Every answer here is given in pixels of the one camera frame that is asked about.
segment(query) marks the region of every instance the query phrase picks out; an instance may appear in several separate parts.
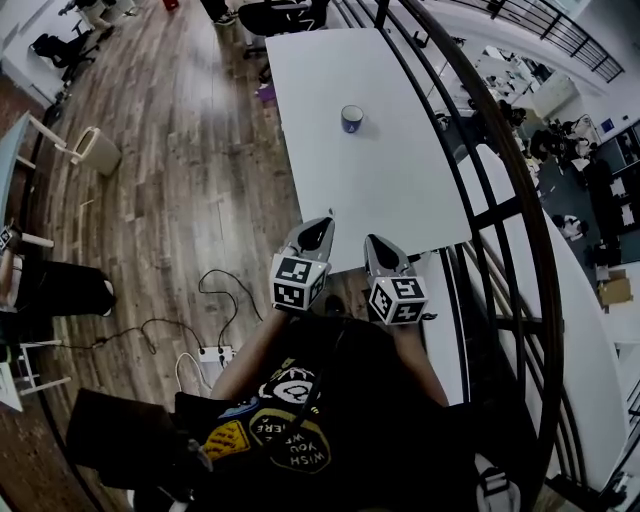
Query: marker cube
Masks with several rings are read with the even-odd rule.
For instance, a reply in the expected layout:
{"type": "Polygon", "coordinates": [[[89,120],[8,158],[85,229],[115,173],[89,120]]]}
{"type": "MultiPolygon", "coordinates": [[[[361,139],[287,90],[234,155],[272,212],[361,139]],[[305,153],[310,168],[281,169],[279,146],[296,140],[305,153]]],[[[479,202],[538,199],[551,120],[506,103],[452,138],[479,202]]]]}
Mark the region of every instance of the marker cube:
{"type": "Polygon", "coordinates": [[[422,277],[378,277],[369,296],[369,304],[386,325],[419,322],[428,300],[422,277]]]}
{"type": "Polygon", "coordinates": [[[306,311],[324,289],[329,263],[274,254],[271,263],[271,302],[306,311]]]}

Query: black cable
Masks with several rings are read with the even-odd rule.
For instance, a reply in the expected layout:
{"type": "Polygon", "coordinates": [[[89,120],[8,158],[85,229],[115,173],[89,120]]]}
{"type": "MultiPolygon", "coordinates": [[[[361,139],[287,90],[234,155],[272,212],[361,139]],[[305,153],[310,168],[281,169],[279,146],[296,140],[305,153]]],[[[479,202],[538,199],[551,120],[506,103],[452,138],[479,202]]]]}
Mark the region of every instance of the black cable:
{"type": "Polygon", "coordinates": [[[254,300],[252,293],[247,289],[247,287],[245,285],[242,284],[242,281],[240,281],[240,279],[238,279],[236,276],[234,276],[233,274],[231,274],[231,273],[229,273],[229,272],[227,272],[225,270],[220,270],[219,268],[211,269],[205,275],[203,275],[200,278],[200,281],[198,282],[198,291],[200,293],[203,293],[205,295],[216,295],[216,294],[226,295],[231,299],[231,302],[233,302],[233,315],[231,315],[231,318],[229,320],[227,320],[227,323],[224,324],[224,327],[222,327],[222,330],[220,331],[220,334],[218,335],[218,352],[220,352],[222,354],[222,346],[221,346],[222,345],[222,336],[224,335],[224,332],[227,330],[227,328],[231,325],[231,322],[233,322],[234,319],[236,318],[236,316],[238,315],[238,303],[236,302],[236,299],[233,297],[233,295],[231,295],[229,292],[222,291],[222,290],[208,291],[208,290],[204,290],[202,288],[202,283],[204,282],[205,278],[209,274],[213,274],[215,272],[221,272],[222,274],[225,274],[225,275],[235,279],[235,281],[240,285],[240,288],[242,288],[247,293],[247,295],[249,296],[249,300],[251,300],[251,306],[253,307],[253,311],[255,311],[256,316],[260,319],[260,321],[262,321],[262,316],[260,315],[260,312],[258,311],[258,308],[256,307],[256,301],[254,300]]]}
{"type": "Polygon", "coordinates": [[[95,343],[91,346],[92,349],[94,348],[99,348],[99,347],[103,347],[107,342],[115,339],[115,338],[120,338],[122,336],[124,336],[125,334],[128,334],[132,331],[137,331],[139,332],[142,337],[144,338],[144,341],[147,344],[147,349],[149,350],[149,352],[151,352],[152,355],[156,355],[158,350],[156,349],[156,346],[153,344],[153,342],[151,341],[151,338],[149,338],[149,335],[145,332],[144,328],[153,322],[165,322],[168,324],[172,324],[172,325],[177,325],[179,327],[182,327],[186,330],[188,330],[191,334],[193,334],[193,337],[196,339],[196,342],[198,343],[198,348],[200,350],[204,350],[204,346],[202,345],[202,342],[200,341],[200,338],[198,338],[198,335],[195,333],[195,331],[189,327],[187,324],[177,321],[177,320],[169,320],[168,318],[149,318],[149,320],[145,320],[145,322],[140,326],[140,327],[129,327],[128,329],[125,329],[122,332],[119,332],[117,334],[112,334],[111,336],[108,336],[106,338],[98,338],[95,343]]]}
{"type": "MultiPolygon", "coordinates": [[[[215,272],[221,272],[221,273],[223,273],[223,274],[225,274],[225,275],[227,275],[229,277],[232,277],[240,285],[240,288],[242,288],[247,293],[247,295],[249,296],[249,300],[251,301],[251,306],[253,307],[253,311],[255,312],[256,316],[260,319],[260,321],[262,321],[262,316],[260,315],[260,312],[258,311],[255,299],[253,298],[253,294],[249,291],[249,289],[244,284],[242,284],[242,281],[240,281],[240,279],[238,279],[233,274],[231,274],[231,273],[229,273],[229,272],[227,272],[225,270],[214,268],[212,270],[209,270],[206,274],[204,274],[200,278],[200,281],[198,282],[198,291],[200,293],[207,294],[207,295],[209,295],[209,294],[211,294],[211,295],[215,295],[215,294],[226,295],[227,297],[229,297],[231,299],[231,302],[233,303],[233,315],[231,316],[231,318],[229,320],[227,320],[227,322],[222,327],[222,330],[220,331],[220,334],[218,335],[218,351],[221,354],[220,362],[221,362],[221,364],[222,364],[222,366],[224,368],[225,365],[224,365],[224,359],[222,358],[222,347],[221,347],[222,337],[223,337],[225,331],[227,330],[227,328],[231,325],[231,322],[233,322],[235,320],[236,316],[238,315],[238,303],[236,302],[236,299],[233,297],[233,295],[231,295],[227,291],[222,291],[222,290],[208,291],[208,290],[203,289],[202,285],[203,285],[203,282],[204,282],[205,278],[208,275],[213,274],[215,272]]],[[[129,334],[130,332],[136,331],[136,332],[139,332],[142,335],[142,337],[144,338],[144,341],[147,344],[147,349],[149,350],[149,352],[152,355],[155,355],[155,354],[157,354],[158,350],[157,350],[156,346],[153,344],[153,342],[151,341],[151,338],[149,337],[149,335],[144,330],[144,328],[147,325],[149,325],[150,323],[153,323],[153,322],[165,322],[165,323],[168,323],[168,324],[177,325],[178,327],[182,327],[183,329],[188,330],[193,335],[193,337],[195,338],[196,342],[198,343],[198,349],[202,353],[204,352],[204,345],[200,341],[200,338],[198,337],[198,335],[195,333],[195,331],[190,326],[188,326],[184,322],[180,322],[178,320],[169,320],[168,318],[158,318],[158,317],[154,317],[154,318],[150,318],[148,320],[145,320],[145,322],[139,327],[138,326],[129,327],[128,329],[125,329],[124,331],[120,331],[120,332],[118,332],[116,334],[112,334],[111,336],[97,338],[96,341],[93,343],[93,345],[88,346],[88,347],[84,347],[84,346],[81,346],[81,345],[54,345],[54,347],[68,348],[68,349],[72,349],[72,350],[95,350],[97,348],[104,347],[111,340],[114,340],[116,338],[120,338],[122,336],[125,336],[126,334],[129,334]]]]}

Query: black chair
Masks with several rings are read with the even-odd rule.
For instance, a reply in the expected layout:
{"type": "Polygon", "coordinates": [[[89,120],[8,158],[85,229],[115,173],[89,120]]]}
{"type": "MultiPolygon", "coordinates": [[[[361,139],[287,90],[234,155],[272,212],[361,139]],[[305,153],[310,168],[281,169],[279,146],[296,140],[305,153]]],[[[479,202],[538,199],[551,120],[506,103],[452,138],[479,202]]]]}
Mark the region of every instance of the black chair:
{"type": "MultiPolygon", "coordinates": [[[[318,30],[327,22],[329,0],[311,0],[311,5],[291,0],[266,0],[246,4],[238,9],[238,18],[242,26],[251,34],[271,37],[278,34],[292,34],[318,30]]],[[[250,47],[244,52],[248,59],[252,54],[266,53],[265,47],[250,47]]],[[[270,78],[270,66],[267,63],[260,71],[260,82],[270,78]]]]}
{"type": "Polygon", "coordinates": [[[51,59],[51,62],[53,62],[55,67],[67,68],[62,75],[62,80],[64,82],[73,80],[80,63],[85,61],[95,62],[96,59],[89,57],[89,54],[94,50],[100,49],[98,45],[85,49],[85,45],[87,44],[87,40],[89,39],[91,32],[80,33],[77,25],[75,30],[79,34],[78,37],[68,43],[65,43],[56,36],[42,34],[31,45],[31,48],[36,52],[36,54],[40,57],[51,59]]]}

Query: trash bin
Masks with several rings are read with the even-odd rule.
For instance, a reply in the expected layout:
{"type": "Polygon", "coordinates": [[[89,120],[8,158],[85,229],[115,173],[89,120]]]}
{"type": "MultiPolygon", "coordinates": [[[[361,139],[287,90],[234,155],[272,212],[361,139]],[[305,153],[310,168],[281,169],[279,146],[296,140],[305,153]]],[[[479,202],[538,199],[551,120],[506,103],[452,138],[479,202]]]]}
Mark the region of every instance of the trash bin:
{"type": "Polygon", "coordinates": [[[122,153],[99,128],[90,126],[87,128],[73,149],[71,163],[74,165],[82,162],[93,167],[100,174],[110,176],[120,163],[122,153]]]}

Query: white chair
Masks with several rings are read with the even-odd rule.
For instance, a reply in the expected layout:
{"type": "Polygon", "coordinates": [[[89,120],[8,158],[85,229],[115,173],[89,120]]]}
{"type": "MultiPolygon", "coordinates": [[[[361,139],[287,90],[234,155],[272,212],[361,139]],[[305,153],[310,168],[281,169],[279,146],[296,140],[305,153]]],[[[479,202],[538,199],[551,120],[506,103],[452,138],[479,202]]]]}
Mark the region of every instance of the white chair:
{"type": "Polygon", "coordinates": [[[62,379],[38,384],[36,379],[40,380],[40,374],[33,373],[31,369],[28,349],[59,345],[62,345],[61,340],[20,343],[18,345],[20,349],[20,355],[17,358],[18,367],[24,367],[26,375],[14,376],[11,373],[11,367],[8,362],[0,363],[0,401],[18,411],[22,411],[21,397],[69,382],[71,377],[63,377],[62,379]]]}

